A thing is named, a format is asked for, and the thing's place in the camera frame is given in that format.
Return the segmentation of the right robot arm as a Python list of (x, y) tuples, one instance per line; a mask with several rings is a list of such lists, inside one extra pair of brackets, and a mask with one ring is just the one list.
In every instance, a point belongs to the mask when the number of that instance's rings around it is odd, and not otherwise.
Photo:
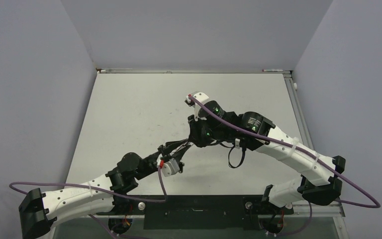
[(341, 196), (343, 182), (338, 175), (345, 170), (344, 158), (315, 152), (256, 112), (237, 115), (224, 111), (216, 101), (191, 95), (185, 102), (194, 109), (189, 116), (189, 139), (197, 147), (231, 143), (243, 151), (270, 156), (299, 174), (288, 182), (266, 187), (261, 199), (265, 212), (274, 213), (302, 200), (327, 206)]

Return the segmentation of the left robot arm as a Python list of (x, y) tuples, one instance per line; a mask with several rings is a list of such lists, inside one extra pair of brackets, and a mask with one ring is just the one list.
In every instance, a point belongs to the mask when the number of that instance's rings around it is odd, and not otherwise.
[(187, 139), (160, 145), (144, 158), (137, 153), (125, 154), (107, 173), (83, 184), (67, 184), (63, 189), (42, 192), (40, 183), (26, 193), (18, 207), (22, 237), (37, 239), (60, 223), (95, 213), (113, 211), (123, 214), (132, 201), (164, 203), (167, 198), (151, 199), (129, 196), (141, 180), (153, 173), (172, 176), (182, 172), (181, 159), (191, 147)]

